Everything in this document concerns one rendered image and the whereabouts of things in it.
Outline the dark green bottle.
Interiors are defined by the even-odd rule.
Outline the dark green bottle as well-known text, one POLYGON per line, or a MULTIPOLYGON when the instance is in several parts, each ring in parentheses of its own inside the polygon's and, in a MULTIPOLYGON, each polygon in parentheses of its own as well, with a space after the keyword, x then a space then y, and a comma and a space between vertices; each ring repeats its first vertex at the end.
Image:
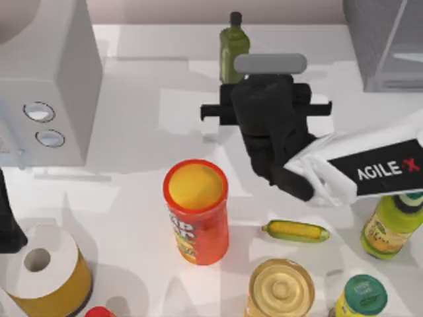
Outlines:
POLYGON ((235 58, 250 50, 250 39, 241 27, 242 21, 240 12, 231 12, 229 26, 219 33, 219 78, 223 84, 238 83, 243 78, 234 68, 235 58))

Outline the pale microwave oven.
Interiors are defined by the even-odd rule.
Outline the pale microwave oven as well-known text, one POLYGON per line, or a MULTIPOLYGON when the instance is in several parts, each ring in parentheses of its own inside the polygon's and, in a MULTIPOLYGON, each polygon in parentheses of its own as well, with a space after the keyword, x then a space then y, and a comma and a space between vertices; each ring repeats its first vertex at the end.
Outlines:
POLYGON ((0 167, 84 165, 102 75, 86 0, 0 0, 0 167), (54 109, 52 121, 24 114, 36 101, 54 109), (36 140, 49 129, 63 146, 36 140))

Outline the pale grey rounded box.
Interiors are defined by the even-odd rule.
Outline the pale grey rounded box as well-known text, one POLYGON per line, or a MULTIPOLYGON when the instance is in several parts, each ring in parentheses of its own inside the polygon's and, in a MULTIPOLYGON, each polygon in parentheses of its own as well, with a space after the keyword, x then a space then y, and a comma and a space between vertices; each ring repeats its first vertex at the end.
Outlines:
POLYGON ((307 68, 307 58, 300 53, 249 53, 235 58, 236 72, 244 75, 297 75, 307 68))

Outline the large microwave knob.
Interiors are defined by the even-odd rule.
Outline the large microwave knob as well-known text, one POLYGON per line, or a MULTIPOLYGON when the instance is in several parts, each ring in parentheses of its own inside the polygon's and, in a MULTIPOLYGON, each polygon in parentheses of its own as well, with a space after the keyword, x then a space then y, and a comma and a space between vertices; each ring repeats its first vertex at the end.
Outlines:
POLYGON ((56 113, 54 109, 45 102, 36 101, 23 106, 24 114, 32 121, 47 123, 52 121, 56 113))

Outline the white and yellow roll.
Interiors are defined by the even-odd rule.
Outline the white and yellow roll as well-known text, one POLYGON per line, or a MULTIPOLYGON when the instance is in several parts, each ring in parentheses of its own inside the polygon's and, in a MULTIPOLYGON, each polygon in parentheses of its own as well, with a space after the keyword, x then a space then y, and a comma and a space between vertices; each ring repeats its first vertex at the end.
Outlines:
POLYGON ((0 255, 0 288, 28 317, 74 317, 93 286, 75 239, 53 225, 32 227, 26 236, 16 254, 0 255))

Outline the orange chips can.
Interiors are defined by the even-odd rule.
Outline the orange chips can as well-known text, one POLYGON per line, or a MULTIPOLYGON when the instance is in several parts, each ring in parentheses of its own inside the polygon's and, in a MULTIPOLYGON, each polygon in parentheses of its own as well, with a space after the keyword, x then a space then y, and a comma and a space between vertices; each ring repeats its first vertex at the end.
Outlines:
POLYGON ((181 256, 196 265, 218 262, 229 247, 228 181, 204 159, 175 164, 163 180, 163 197, 181 256))

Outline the red bottle cap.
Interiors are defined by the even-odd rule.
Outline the red bottle cap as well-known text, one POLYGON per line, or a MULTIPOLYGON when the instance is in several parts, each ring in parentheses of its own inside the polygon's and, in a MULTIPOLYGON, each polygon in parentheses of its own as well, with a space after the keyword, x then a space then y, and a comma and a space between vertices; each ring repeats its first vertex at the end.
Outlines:
POLYGON ((94 306, 86 311, 84 317, 116 317, 116 315, 104 306, 94 306))

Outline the small microwave knob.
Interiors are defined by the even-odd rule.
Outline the small microwave knob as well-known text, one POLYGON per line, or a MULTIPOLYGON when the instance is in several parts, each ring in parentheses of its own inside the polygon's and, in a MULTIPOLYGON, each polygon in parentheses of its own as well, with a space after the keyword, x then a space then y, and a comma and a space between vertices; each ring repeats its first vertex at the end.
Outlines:
POLYGON ((65 144, 65 136, 54 129, 39 131, 35 138, 41 145, 49 148, 58 148, 65 144))

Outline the yellow jar with green lid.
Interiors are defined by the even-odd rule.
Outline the yellow jar with green lid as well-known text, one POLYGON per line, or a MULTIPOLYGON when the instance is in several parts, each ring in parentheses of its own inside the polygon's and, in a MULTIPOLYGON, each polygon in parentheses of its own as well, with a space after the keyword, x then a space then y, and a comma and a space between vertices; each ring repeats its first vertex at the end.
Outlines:
POLYGON ((367 274, 352 276, 335 302, 332 317, 377 317, 388 302, 383 284, 367 274))

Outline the yellow corn cob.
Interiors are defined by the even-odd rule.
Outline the yellow corn cob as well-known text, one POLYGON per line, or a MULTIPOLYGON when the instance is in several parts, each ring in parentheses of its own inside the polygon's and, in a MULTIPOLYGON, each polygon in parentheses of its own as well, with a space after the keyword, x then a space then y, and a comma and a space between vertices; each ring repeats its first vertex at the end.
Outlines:
POLYGON ((303 243, 321 243, 330 238, 330 232, 319 226, 296 221, 271 220, 261 231, 272 238, 303 243))

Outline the yellow-green bottle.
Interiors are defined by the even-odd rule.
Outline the yellow-green bottle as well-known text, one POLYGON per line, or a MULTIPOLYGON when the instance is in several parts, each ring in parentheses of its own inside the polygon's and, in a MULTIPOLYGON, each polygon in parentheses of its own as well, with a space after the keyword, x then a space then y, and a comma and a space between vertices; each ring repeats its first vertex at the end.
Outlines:
POLYGON ((368 254, 387 260, 401 251, 420 225, 423 192, 383 196, 365 223, 360 242, 368 254))

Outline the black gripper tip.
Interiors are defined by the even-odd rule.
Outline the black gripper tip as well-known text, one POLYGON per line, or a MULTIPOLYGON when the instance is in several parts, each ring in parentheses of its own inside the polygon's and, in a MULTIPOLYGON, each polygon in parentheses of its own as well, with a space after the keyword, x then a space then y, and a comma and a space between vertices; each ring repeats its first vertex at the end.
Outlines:
POLYGON ((16 254, 27 243, 28 239, 13 215, 4 173, 0 169, 0 254, 16 254))

